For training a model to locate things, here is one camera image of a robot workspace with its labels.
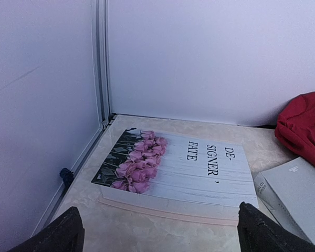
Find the grey ianra book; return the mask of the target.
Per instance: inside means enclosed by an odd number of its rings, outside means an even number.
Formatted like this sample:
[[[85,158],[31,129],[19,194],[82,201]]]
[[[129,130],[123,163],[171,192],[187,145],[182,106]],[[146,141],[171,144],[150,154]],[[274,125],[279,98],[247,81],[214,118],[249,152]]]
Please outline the grey ianra book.
[[[315,245],[315,167],[298,157],[259,172],[254,184],[276,221]]]

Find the red student backpack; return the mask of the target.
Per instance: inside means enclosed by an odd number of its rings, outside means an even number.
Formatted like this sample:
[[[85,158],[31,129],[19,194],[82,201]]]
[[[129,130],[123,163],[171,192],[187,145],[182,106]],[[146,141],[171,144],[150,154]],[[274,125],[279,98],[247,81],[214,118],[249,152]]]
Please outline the red student backpack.
[[[315,167],[315,92],[293,98],[279,114],[275,137]]]

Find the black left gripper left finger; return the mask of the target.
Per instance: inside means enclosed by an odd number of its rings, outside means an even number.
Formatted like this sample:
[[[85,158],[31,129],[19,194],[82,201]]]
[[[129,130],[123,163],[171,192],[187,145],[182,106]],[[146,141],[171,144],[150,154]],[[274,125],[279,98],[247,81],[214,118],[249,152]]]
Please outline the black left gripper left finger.
[[[10,251],[83,251],[85,229],[77,207],[70,207],[38,234]]]

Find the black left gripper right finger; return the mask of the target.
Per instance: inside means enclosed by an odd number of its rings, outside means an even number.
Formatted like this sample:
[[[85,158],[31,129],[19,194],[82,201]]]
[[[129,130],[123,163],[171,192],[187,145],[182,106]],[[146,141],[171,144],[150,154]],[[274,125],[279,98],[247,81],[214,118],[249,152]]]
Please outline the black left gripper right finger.
[[[240,204],[238,217],[241,251],[315,251],[315,245],[285,230],[249,203]]]

